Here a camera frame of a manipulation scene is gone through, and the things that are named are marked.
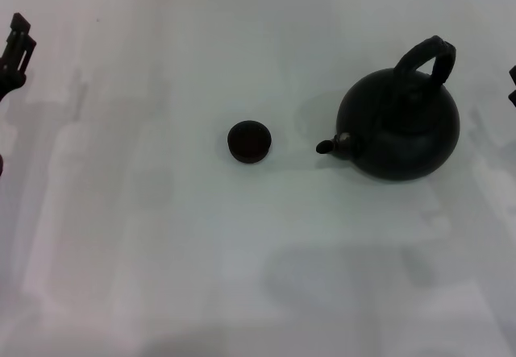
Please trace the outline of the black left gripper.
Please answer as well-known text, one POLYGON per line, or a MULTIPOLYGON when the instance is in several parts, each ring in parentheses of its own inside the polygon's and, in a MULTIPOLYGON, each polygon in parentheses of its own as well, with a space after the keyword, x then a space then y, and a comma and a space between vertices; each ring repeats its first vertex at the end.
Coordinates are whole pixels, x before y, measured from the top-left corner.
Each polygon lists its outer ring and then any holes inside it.
POLYGON ((10 34, 1 56, 0 101, 11 91, 21 88, 36 42, 29 35, 31 24, 18 12, 10 22, 10 34))

